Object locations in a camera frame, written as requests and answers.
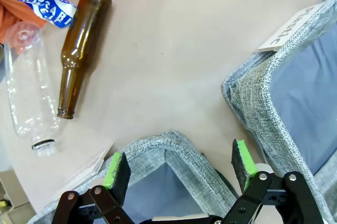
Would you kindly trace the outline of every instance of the table surface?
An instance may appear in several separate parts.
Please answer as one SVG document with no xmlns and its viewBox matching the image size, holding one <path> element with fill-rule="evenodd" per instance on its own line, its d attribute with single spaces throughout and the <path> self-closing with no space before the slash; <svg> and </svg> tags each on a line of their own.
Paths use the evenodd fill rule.
<svg viewBox="0 0 337 224">
<path fill-rule="evenodd" d="M 233 139 L 247 139 L 254 160 L 260 158 L 223 98 L 221 84 L 295 12 L 321 0 L 112 1 L 97 66 L 82 88 L 75 118 L 65 122 L 77 144 L 73 151 L 86 155 L 91 147 L 107 142 L 121 148 L 137 138 L 175 129 L 239 191 L 231 166 Z M 56 95 L 66 32 L 50 24 L 43 28 Z M 0 88 L 1 138 L 39 211 L 46 203 L 35 187 L 44 176 L 42 162 L 28 150 L 29 143 L 15 136 L 4 81 Z M 53 168 L 55 178 L 62 176 L 56 172 L 57 163 Z M 267 208 L 258 223 L 281 223 L 275 215 Z"/>
</svg>

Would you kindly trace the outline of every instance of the gray fabric bin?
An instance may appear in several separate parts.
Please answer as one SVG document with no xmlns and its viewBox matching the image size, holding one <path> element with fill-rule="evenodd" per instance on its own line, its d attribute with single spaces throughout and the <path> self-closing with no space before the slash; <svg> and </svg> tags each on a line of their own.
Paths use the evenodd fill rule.
<svg viewBox="0 0 337 224">
<path fill-rule="evenodd" d="M 304 174 L 321 214 L 328 223 L 337 221 L 335 139 L 331 137 L 329 142 L 324 143 L 329 144 L 330 147 L 330 149 L 325 148 L 325 152 L 321 153 L 323 157 L 326 156 L 324 161 L 321 158 L 312 164 L 310 155 L 302 155 L 301 152 L 304 153 L 306 149 L 301 142 L 294 141 L 293 129 L 290 129 L 287 123 L 291 118 L 285 121 L 285 117 L 281 114 L 282 120 L 277 112 L 280 111 L 280 107 L 277 105 L 275 107 L 273 103 L 273 101 L 278 102 L 273 94 L 277 95 L 279 91 L 275 91 L 277 86 L 273 86 L 275 81 L 273 77 L 277 74 L 282 77 L 280 70 L 287 67 L 294 59 L 298 59 L 297 56 L 301 52 L 333 27 L 337 20 L 336 10 L 336 0 L 326 0 L 325 4 L 277 53 L 254 53 L 224 81 L 222 86 L 224 97 L 230 107 L 244 126 L 252 132 L 274 170 L 280 175 L 290 171 L 300 171 Z M 293 125 L 300 128 L 298 120 L 294 120 Z"/>
<path fill-rule="evenodd" d="M 166 169 L 167 166 L 172 169 L 202 212 L 225 216 L 236 201 L 207 159 L 198 153 L 193 144 L 179 132 L 169 131 L 136 140 L 123 151 L 131 168 L 129 188 L 165 165 Z M 103 163 L 98 174 L 77 187 L 75 191 L 83 194 L 93 180 L 105 177 L 110 162 L 111 158 Z M 57 203 L 58 201 L 51 203 L 28 223 L 51 223 Z"/>
</svg>

